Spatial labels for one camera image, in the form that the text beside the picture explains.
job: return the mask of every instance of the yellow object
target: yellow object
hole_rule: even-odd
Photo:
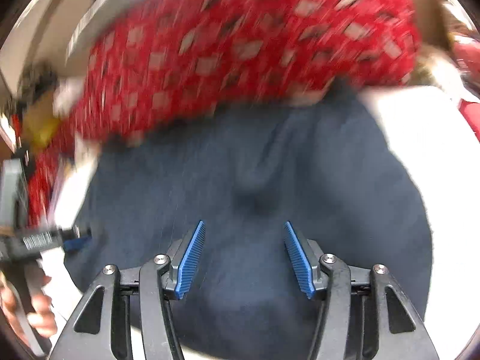
[[[30,144],[33,153],[40,152],[50,144],[60,123],[53,116],[53,90],[47,91],[23,115],[22,141]]]

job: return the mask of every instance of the white fabric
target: white fabric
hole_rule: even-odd
[[[425,323],[440,359],[453,360],[480,322],[480,282],[472,275],[480,245],[480,144],[436,88],[366,90],[363,99],[423,197],[433,233]],[[56,210],[60,226],[72,225],[95,165],[95,160],[87,162],[65,184]],[[61,259],[57,250],[44,254],[45,271],[53,278],[46,292],[68,318],[81,295]],[[138,331],[133,332],[133,346],[135,359],[144,358]],[[190,352],[185,356],[198,357]]]
[[[85,77],[69,77],[62,80],[53,95],[53,114],[67,117],[72,107],[83,95]]]

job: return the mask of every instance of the human hand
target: human hand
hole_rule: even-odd
[[[46,285],[50,282],[51,277],[44,276],[43,285]],[[23,329],[20,326],[20,322],[15,315],[17,308],[17,299],[8,286],[3,286],[0,290],[1,295],[1,308],[5,317],[10,324],[12,330],[16,335],[29,346],[28,340],[23,332]],[[30,325],[37,330],[37,332],[45,337],[49,338],[55,333],[57,333],[57,324],[55,322],[55,315],[50,309],[52,304],[52,299],[43,294],[36,294],[32,296],[32,306],[36,313],[29,313],[27,315],[28,322]]]

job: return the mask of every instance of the metal screw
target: metal screw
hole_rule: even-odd
[[[327,253],[322,256],[322,260],[327,264],[333,264],[335,261],[337,261],[337,257],[335,257],[333,254]]]
[[[159,266],[161,266],[162,264],[165,264],[168,260],[169,260],[169,257],[165,256],[165,254],[158,254],[153,259],[154,263],[158,264]]]
[[[376,264],[373,266],[373,269],[375,270],[376,273],[379,275],[383,275],[388,272],[388,268],[382,264]]]
[[[112,273],[115,272],[115,266],[114,265],[106,265],[105,268],[103,268],[103,273],[105,275],[111,275]]]

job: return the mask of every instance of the red patterned fabric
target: red patterned fabric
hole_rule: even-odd
[[[453,52],[461,72],[471,83],[480,87],[480,42],[474,38],[455,35]]]
[[[36,170],[28,181],[28,223],[30,226],[39,225],[42,217],[47,213],[59,168],[60,156],[73,157],[74,137],[74,130],[71,128],[70,121],[64,121],[50,145],[35,156]]]
[[[15,131],[15,137],[20,137],[22,135],[22,124],[17,115],[12,115],[10,118],[10,124],[11,128]]]
[[[411,0],[145,0],[93,47],[83,98],[56,140],[73,142],[74,130],[131,139],[220,102],[315,97],[338,75],[402,84],[419,46],[413,20]],[[31,182],[32,221],[48,204],[49,158]]]

